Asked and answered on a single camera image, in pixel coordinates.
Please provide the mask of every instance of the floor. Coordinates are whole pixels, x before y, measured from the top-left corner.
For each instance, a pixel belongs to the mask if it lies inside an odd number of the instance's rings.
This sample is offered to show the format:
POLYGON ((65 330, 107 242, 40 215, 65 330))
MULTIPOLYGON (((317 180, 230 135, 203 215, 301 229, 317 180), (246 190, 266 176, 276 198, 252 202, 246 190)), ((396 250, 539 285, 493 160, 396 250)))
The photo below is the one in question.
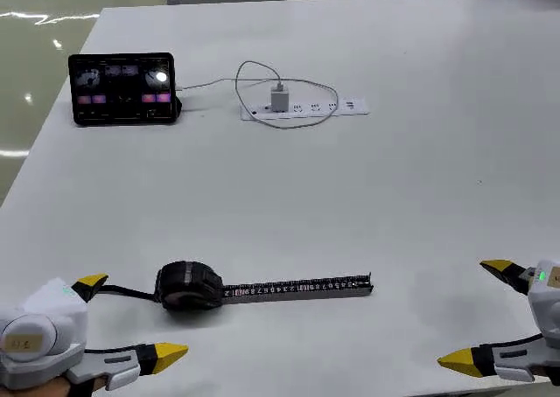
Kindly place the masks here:
MULTIPOLYGON (((0 205, 18 174, 67 76, 67 56, 79 52, 103 7, 165 0, 0 0, 0 205)), ((560 395, 550 385, 504 397, 560 395)))

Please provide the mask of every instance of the power outlet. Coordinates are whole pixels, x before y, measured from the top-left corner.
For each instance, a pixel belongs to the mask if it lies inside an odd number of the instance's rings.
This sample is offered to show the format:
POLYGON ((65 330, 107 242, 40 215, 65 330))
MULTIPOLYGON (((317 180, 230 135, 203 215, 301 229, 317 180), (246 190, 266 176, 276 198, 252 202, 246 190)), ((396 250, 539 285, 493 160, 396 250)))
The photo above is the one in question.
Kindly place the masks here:
MULTIPOLYGON (((299 119, 304 117, 325 117, 336 107, 332 101, 295 102, 290 104, 290 111, 275 113, 270 109, 270 104, 248 104, 252 115, 261 120, 299 119)), ((252 120, 247 112, 241 108, 241 119, 252 120)), ((364 99, 345 98, 339 100, 339 108, 333 115, 368 115, 369 108, 364 99)))

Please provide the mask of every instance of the white cable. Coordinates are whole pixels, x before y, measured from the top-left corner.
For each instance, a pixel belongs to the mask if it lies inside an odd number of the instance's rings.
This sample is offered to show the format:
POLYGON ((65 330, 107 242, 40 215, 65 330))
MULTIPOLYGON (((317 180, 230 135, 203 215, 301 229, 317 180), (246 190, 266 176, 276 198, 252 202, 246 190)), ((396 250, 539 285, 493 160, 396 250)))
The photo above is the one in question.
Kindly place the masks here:
POLYGON ((232 80, 233 82, 235 82, 235 93, 237 94, 237 98, 239 99, 239 102, 241 103, 241 106, 243 107, 243 110, 251 117, 251 119, 255 122, 259 122, 259 123, 261 123, 265 126, 273 128, 273 129, 287 130, 287 129, 310 128, 311 126, 317 126, 318 124, 321 124, 321 123, 327 121, 328 119, 330 119, 331 117, 333 117, 336 110, 339 109, 339 93, 333 87, 329 87, 328 85, 325 85, 325 84, 319 84, 318 82, 314 82, 312 80, 302 80, 302 79, 296 79, 296 78, 282 78, 282 77, 280 77, 280 74, 274 68, 272 68, 268 65, 264 65, 263 63, 257 62, 257 61, 254 61, 254 60, 245 60, 243 63, 241 63, 239 65, 239 68, 237 69, 237 73, 235 74, 235 78, 219 78, 218 80, 213 80, 211 82, 207 82, 206 84, 192 85, 192 86, 189 86, 189 87, 177 87, 176 90, 177 91, 186 91, 187 89, 208 87, 210 85, 217 84, 217 83, 223 82, 225 80, 232 80), (265 67, 265 68, 269 69, 271 72, 273 72, 275 74, 276 78, 275 79, 271 79, 271 78, 250 78, 250 79, 239 78, 239 74, 241 73, 243 67, 245 65, 249 64, 249 63, 254 64, 254 65, 258 65, 258 66, 262 66, 262 67, 265 67), (252 81, 252 82, 261 83, 261 82, 268 82, 268 81, 271 81, 271 80, 277 80, 279 84, 281 84, 284 81, 304 82, 306 84, 310 84, 310 85, 313 85, 315 87, 328 89, 329 91, 331 91, 334 94, 334 98, 335 98, 334 108, 330 111, 330 113, 328 113, 325 117, 322 117, 320 120, 317 120, 317 121, 311 122, 311 123, 297 124, 295 126, 280 126, 280 125, 277 125, 277 124, 274 124, 274 123, 271 123, 271 122, 266 122, 262 119, 259 119, 259 118, 255 117, 253 115, 253 113, 247 107, 247 104, 245 104, 245 101, 242 99, 242 96, 239 92, 238 82, 239 81, 252 81))

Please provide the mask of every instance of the white table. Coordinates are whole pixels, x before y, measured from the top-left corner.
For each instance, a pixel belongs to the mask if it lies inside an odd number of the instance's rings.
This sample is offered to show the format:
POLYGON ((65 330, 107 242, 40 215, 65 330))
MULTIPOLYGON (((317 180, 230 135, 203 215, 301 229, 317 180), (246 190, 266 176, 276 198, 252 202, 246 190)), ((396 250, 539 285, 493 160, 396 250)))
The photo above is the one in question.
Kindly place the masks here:
MULTIPOLYGON (((66 83, 0 209, 1 303, 57 275, 100 271, 151 291, 157 270, 180 259, 229 283, 371 270, 367 298, 184 320, 98 296, 88 345, 191 346, 112 395, 392 397, 507 385, 436 358, 536 332, 526 298, 478 262, 528 266, 560 250, 559 18, 560 0, 104 10, 83 52, 170 50, 181 85, 259 59, 365 96, 372 114, 268 129, 240 121, 226 83, 192 93, 174 126, 78 129, 66 83)), ((248 101, 269 88, 252 89, 248 101)))

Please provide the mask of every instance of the power adapter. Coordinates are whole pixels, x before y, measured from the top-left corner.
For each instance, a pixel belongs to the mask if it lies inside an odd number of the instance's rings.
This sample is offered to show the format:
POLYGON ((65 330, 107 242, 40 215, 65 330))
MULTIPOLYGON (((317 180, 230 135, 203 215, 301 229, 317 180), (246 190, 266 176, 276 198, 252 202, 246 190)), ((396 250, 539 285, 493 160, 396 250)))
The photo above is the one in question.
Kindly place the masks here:
POLYGON ((286 113, 290 109, 288 87, 285 87, 280 81, 270 89, 270 109, 274 113, 286 113))

